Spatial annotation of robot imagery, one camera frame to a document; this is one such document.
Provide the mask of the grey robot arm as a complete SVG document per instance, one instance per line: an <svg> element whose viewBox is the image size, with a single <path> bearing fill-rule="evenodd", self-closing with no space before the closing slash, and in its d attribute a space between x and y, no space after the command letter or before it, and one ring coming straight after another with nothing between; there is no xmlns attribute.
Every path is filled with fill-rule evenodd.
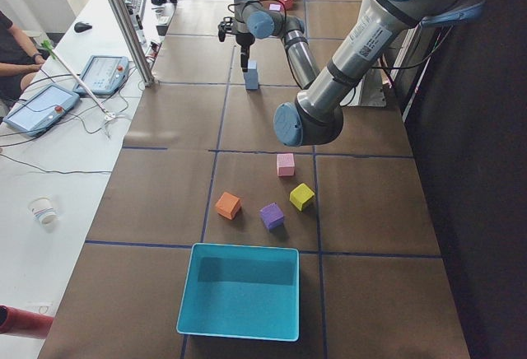
<svg viewBox="0 0 527 359"><path fill-rule="evenodd" d="M294 102L280 105L275 112L274 132L282 144L299 147L332 142L343 128L341 101L402 31L472 21L484 4L484 0L367 1L366 11L325 68L318 68L297 17L270 11L259 0L233 0L232 24L218 28L219 38L226 32L236 36L245 67L256 39L278 37L301 89Z"/></svg>

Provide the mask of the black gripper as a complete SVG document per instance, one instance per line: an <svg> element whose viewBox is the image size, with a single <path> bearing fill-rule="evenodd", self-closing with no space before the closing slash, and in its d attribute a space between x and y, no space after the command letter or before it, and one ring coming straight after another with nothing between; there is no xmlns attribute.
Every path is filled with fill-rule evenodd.
<svg viewBox="0 0 527 359"><path fill-rule="evenodd" d="M249 69L250 46L253 44L253 35L249 33L239 33L236 35L236 43L240 46L240 68L242 72Z"/></svg>

